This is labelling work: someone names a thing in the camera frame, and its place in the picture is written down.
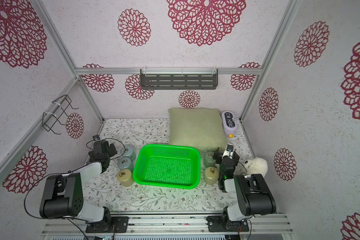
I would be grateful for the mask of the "blue-grey tea canister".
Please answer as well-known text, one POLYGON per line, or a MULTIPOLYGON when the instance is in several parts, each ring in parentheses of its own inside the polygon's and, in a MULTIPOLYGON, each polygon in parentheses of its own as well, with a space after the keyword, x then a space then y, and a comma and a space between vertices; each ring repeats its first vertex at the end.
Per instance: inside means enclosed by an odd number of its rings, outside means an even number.
POLYGON ((129 158, 132 162, 136 160, 137 155, 135 149, 131 145, 125 145, 125 152, 122 157, 129 158))
POLYGON ((128 157, 122 157, 118 160, 118 168, 120 170, 129 169, 131 172, 134 170, 134 163, 128 157))

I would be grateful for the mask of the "green plastic perforated basket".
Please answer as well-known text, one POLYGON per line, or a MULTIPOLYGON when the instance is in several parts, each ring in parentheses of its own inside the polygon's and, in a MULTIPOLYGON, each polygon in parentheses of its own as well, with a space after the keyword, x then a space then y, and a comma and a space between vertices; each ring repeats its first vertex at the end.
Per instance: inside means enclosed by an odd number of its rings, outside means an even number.
POLYGON ((133 171, 137 184, 191 190, 200 183, 201 155, 192 147, 149 144, 141 148, 133 171))

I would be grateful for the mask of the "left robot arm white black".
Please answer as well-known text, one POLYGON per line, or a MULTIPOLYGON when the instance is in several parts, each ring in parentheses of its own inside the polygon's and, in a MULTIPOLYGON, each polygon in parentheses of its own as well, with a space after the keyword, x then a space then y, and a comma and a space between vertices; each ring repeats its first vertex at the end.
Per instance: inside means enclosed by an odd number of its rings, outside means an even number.
POLYGON ((114 144, 95 136, 93 149, 89 152, 90 159, 85 165, 67 173, 47 177, 40 216, 43 219, 74 218, 89 224, 109 225, 112 219, 109 209, 85 201, 82 185, 104 173, 116 154, 114 144))

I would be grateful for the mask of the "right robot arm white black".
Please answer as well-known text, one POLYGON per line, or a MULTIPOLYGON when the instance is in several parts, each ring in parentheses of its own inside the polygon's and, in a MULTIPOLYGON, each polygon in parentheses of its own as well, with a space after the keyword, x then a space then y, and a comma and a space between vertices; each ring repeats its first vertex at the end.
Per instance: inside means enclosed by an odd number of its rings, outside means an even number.
POLYGON ((236 175, 236 167, 241 162, 232 145, 227 145, 223 153, 216 150, 213 159, 220 166, 217 179, 219 189, 224 193, 235 193, 238 199, 236 204, 224 208, 220 217, 224 227, 237 227, 252 215, 264 216, 276 212, 275 199, 264 179, 268 172, 266 160, 246 160, 242 164, 245 171, 236 175))

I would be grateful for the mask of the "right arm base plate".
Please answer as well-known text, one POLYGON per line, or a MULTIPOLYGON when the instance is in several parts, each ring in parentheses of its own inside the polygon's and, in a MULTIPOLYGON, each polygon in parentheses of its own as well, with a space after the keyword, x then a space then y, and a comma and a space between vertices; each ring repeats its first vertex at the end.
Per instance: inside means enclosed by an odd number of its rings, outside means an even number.
POLYGON ((208 216, 206 218, 209 232, 249 232, 247 221, 231 221, 228 217, 208 216))

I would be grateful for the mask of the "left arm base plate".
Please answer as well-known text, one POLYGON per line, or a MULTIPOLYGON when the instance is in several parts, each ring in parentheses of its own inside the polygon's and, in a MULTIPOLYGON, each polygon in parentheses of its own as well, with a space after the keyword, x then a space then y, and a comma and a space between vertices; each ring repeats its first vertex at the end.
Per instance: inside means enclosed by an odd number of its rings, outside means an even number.
POLYGON ((85 233, 126 233, 129 217, 106 217, 97 223, 87 224, 85 233))

